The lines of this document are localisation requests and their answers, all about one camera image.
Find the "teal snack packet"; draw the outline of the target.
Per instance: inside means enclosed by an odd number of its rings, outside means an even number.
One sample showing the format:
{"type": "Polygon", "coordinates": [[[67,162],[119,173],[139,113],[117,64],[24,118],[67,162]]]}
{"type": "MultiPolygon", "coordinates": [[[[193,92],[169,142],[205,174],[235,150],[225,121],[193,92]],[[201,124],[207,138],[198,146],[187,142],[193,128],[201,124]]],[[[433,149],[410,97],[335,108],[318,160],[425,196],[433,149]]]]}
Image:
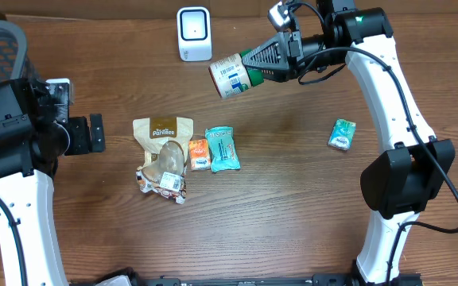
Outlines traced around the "teal snack packet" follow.
{"type": "Polygon", "coordinates": [[[235,150],[233,133],[234,130],[230,126],[218,126],[205,130],[205,137],[212,154],[211,170],[213,172],[241,168],[235,150]]]}

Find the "small teal white box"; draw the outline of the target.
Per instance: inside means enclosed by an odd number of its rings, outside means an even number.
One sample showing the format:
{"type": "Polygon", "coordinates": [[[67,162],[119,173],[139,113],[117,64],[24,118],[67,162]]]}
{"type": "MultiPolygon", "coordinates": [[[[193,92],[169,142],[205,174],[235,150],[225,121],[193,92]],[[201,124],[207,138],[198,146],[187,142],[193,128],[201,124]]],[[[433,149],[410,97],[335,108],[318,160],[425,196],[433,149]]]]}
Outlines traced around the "small teal white box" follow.
{"type": "Polygon", "coordinates": [[[352,139],[356,130],[356,124],[339,118],[336,120],[332,134],[328,139],[328,146],[347,151],[351,148],[352,139]]]}

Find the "green lid jar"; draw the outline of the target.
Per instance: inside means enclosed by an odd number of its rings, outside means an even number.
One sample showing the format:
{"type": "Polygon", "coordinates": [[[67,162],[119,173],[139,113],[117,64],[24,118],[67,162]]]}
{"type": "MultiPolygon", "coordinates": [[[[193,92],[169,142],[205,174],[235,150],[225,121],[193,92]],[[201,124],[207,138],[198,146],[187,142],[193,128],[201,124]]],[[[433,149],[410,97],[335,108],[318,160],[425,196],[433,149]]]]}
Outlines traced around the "green lid jar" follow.
{"type": "Polygon", "coordinates": [[[264,82],[262,72],[243,65],[243,57],[250,49],[216,61],[208,68],[215,89],[222,99],[243,93],[264,82]]]}

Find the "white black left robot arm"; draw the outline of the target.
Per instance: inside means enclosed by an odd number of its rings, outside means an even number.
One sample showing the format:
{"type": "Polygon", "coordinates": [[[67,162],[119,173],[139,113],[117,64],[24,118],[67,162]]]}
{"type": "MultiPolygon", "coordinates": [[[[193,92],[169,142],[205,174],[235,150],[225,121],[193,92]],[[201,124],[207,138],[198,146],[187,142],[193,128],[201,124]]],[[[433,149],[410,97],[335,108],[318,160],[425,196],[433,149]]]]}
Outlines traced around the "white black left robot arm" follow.
{"type": "Polygon", "coordinates": [[[66,285],[53,218],[62,156],[102,153],[101,114],[70,117],[69,79],[0,82],[0,250],[8,285],[66,285]]]}

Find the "beige granola bag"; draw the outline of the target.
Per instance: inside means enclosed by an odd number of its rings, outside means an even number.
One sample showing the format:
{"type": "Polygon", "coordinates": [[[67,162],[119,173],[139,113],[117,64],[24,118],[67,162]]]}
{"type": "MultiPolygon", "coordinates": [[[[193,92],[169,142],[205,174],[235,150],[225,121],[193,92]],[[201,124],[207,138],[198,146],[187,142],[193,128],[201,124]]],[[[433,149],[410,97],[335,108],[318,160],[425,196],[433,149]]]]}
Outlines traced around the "beige granola bag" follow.
{"type": "Polygon", "coordinates": [[[194,121],[182,117],[135,119],[133,131],[145,156],[143,165],[136,171],[140,191],[184,203],[188,143],[193,136],[194,121]]]}

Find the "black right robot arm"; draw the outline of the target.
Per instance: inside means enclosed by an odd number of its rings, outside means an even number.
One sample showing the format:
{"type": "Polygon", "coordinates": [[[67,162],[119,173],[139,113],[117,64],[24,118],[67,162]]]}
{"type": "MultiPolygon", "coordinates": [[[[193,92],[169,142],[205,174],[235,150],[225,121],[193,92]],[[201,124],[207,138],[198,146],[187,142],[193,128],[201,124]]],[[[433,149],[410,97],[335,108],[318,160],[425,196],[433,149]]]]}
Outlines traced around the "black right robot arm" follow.
{"type": "Polygon", "coordinates": [[[360,187],[371,211],[363,248],[348,274],[316,274],[315,285],[419,285],[400,272],[407,236],[446,183],[455,157],[417,108],[402,73],[394,31],[383,9],[360,10],[352,1],[319,1],[312,11],[322,34],[303,37],[298,1],[268,13],[276,34],[243,57],[245,67],[285,82],[318,71],[327,79],[343,68],[362,90],[379,141],[378,157],[362,172],[360,187]]]}

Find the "orange snack packet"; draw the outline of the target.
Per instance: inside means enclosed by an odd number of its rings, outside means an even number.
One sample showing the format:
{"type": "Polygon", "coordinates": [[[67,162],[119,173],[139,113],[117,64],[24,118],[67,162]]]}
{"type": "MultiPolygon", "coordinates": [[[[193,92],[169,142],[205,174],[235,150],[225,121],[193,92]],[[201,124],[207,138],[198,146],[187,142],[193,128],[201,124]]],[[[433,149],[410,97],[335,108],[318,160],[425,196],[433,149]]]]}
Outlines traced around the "orange snack packet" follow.
{"type": "Polygon", "coordinates": [[[211,156],[208,141],[203,139],[191,140],[188,143],[191,170],[208,170],[211,168],[211,156]]]}

